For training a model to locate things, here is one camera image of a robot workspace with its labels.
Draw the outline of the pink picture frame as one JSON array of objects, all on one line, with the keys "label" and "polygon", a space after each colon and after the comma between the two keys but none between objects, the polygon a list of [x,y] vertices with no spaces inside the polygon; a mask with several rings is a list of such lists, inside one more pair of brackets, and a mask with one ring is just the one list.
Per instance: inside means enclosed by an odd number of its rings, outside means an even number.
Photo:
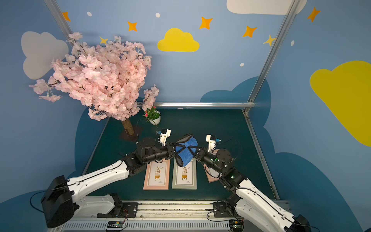
[{"label": "pink picture frame", "polygon": [[143,190],[168,190],[170,160],[153,161],[147,165]]},{"label": "pink picture frame", "polygon": [[[211,159],[212,162],[215,162],[217,160],[216,154],[217,154],[218,151],[219,151],[219,149],[215,149],[212,152],[212,155],[213,155],[213,157]],[[219,175],[218,171],[215,171],[214,169],[208,167],[206,164],[204,164],[203,166],[204,166],[206,176],[207,176],[207,179],[208,179],[209,183],[216,182],[220,179],[220,175]]]}]

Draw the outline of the blue black-edged cloth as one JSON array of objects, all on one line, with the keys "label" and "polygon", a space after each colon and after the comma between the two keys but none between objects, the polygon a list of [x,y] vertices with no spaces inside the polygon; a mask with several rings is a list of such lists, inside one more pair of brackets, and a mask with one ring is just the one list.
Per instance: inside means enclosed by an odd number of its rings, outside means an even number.
[{"label": "blue black-edged cloth", "polygon": [[179,167],[188,165],[196,154],[197,147],[198,142],[192,134],[187,134],[184,138],[175,142],[175,161],[177,165]]}]

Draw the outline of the grey-green picture frame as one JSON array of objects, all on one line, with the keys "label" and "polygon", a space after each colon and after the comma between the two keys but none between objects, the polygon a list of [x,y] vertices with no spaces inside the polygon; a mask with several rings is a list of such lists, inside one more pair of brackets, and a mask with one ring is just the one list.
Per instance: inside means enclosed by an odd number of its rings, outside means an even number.
[{"label": "grey-green picture frame", "polygon": [[186,166],[180,167],[175,162],[172,189],[197,189],[197,161],[193,158]]}]

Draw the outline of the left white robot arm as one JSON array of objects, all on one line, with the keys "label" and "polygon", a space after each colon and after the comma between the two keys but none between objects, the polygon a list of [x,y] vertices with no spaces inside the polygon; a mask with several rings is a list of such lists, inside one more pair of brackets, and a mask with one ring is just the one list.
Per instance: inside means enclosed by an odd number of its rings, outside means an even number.
[{"label": "left white robot arm", "polygon": [[176,143],[157,147],[155,140],[148,137],[139,142],[134,151],[107,167],[71,179],[56,177],[41,198],[47,228],[55,228],[69,221],[76,211],[82,209],[78,202],[83,197],[140,173],[152,161],[172,159],[183,148],[177,148]]}]

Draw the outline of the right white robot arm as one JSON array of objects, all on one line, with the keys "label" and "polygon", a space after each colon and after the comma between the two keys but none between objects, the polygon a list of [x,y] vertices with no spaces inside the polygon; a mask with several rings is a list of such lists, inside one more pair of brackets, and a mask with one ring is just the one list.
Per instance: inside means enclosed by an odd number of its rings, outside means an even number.
[{"label": "right white robot arm", "polygon": [[302,215],[295,216],[277,205],[243,175],[235,166],[234,158],[226,149],[216,155],[207,148],[197,147],[194,158],[217,171],[224,188],[232,192],[228,199],[236,213],[264,232],[310,232],[309,221]]}]

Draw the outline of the white pot with plant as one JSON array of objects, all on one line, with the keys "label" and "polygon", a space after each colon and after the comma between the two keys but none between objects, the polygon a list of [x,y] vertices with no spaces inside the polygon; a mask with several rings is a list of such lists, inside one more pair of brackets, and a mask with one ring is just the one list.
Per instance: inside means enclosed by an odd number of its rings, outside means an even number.
[{"label": "white pot with plant", "polygon": [[149,123],[155,126],[159,125],[160,120],[161,120],[161,114],[155,106],[153,106],[150,109],[145,110],[144,117]]}]

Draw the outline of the pink blossom artificial tree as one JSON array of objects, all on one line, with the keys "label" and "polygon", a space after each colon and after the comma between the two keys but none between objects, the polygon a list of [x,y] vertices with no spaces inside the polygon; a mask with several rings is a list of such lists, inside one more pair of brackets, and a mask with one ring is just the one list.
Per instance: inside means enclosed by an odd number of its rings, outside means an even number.
[{"label": "pink blossom artificial tree", "polygon": [[154,109],[159,94],[156,86],[144,91],[144,99],[137,102],[151,69],[151,56],[146,55],[142,43],[123,43],[116,36],[103,45],[89,46],[80,42],[82,34],[69,34],[73,47],[65,60],[52,61],[53,75],[48,81],[39,79],[32,85],[40,99],[56,102],[61,99],[52,90],[68,93],[88,107],[88,115],[96,121],[114,118],[122,122],[128,136],[135,133],[129,118],[144,110],[147,117]]}]

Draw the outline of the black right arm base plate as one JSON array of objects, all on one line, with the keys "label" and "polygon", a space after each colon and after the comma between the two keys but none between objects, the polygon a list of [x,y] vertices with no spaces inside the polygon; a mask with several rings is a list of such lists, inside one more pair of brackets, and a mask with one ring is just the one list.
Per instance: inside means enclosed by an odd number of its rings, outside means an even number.
[{"label": "black right arm base plate", "polygon": [[224,201],[213,202],[213,213],[215,218],[235,217],[236,213],[232,206]]}]

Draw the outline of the aluminium mounting rail front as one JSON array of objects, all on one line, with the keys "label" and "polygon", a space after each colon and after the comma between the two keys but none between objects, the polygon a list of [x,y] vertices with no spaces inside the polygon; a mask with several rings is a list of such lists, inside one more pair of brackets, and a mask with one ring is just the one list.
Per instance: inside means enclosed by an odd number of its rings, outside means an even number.
[{"label": "aluminium mounting rail front", "polygon": [[[249,220],[240,217],[214,217],[213,202],[137,201],[135,218],[97,218],[93,214],[75,216],[52,228],[52,232],[263,232]],[[275,202],[288,211],[285,202]]]}]

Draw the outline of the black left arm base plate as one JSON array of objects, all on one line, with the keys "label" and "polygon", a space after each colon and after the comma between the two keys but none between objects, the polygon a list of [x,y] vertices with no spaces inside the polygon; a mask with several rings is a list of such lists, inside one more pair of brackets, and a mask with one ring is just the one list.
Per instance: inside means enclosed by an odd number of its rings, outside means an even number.
[{"label": "black left arm base plate", "polygon": [[98,213],[97,218],[135,218],[138,211],[137,202],[122,202],[106,213]]}]

